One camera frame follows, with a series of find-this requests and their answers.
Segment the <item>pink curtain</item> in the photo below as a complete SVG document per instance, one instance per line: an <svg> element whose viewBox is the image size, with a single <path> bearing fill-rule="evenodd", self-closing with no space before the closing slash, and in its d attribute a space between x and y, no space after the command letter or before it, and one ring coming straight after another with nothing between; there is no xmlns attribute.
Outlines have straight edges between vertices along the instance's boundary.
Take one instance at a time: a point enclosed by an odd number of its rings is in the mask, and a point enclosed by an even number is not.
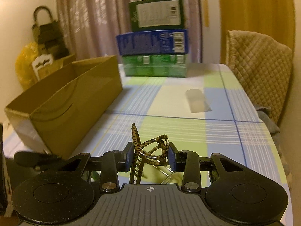
<svg viewBox="0 0 301 226"><path fill-rule="evenodd" d="M67 47L77 59L118 55L115 36L131 31L128 3L136 0L57 0ZM199 0L184 0L190 54L201 62Z"/></svg>

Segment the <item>gray ribbed plate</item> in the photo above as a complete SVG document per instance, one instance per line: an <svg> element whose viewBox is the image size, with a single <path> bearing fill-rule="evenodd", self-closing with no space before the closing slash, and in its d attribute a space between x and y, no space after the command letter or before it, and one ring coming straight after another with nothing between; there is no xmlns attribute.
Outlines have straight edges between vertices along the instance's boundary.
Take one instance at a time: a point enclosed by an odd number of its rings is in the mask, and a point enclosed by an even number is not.
<svg viewBox="0 0 301 226"><path fill-rule="evenodd" d="M213 215L198 195L181 192L176 184L125 184L102 195L86 215L67 226L230 226Z"/></svg>

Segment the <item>bag handle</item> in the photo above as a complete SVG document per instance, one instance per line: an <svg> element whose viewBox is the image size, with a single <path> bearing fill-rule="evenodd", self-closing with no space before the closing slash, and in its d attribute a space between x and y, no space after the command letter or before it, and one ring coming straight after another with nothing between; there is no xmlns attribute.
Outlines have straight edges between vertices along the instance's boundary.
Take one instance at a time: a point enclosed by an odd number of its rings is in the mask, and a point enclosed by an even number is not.
<svg viewBox="0 0 301 226"><path fill-rule="evenodd" d="M53 21L53 17L52 17L52 13L50 11L50 9L46 6L38 6L35 11L33 12L33 19L35 21L35 24L38 24L37 22L37 15L38 15L38 12L41 11L42 9L46 10L49 14L49 18L51 20L51 22Z"/></svg>

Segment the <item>yellow bag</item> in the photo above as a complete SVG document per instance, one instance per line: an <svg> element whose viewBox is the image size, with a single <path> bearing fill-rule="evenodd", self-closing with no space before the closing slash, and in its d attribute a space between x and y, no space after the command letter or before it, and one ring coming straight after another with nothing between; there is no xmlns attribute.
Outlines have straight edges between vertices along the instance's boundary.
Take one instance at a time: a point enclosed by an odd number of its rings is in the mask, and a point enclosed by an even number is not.
<svg viewBox="0 0 301 226"><path fill-rule="evenodd" d="M16 60L16 74L24 91L38 82L31 65L38 56L38 44L31 42L22 49Z"/></svg>

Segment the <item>checkered tablecloth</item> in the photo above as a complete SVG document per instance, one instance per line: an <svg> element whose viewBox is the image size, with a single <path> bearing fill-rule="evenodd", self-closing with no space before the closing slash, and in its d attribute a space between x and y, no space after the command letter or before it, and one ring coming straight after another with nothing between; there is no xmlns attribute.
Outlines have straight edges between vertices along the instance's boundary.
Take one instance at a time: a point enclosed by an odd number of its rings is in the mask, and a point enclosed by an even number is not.
<svg viewBox="0 0 301 226"><path fill-rule="evenodd" d="M248 96L225 65L190 64L187 78L125 77L123 91L91 128L73 155L100 156L122 150L135 123L141 141L166 134L178 150L210 157L218 152L269 177L289 194L273 140ZM200 89L211 111L191 113L185 92ZM6 156L26 149L13 132L4 140ZM202 186L209 185L202 175ZM293 225L291 201L281 221Z"/></svg>

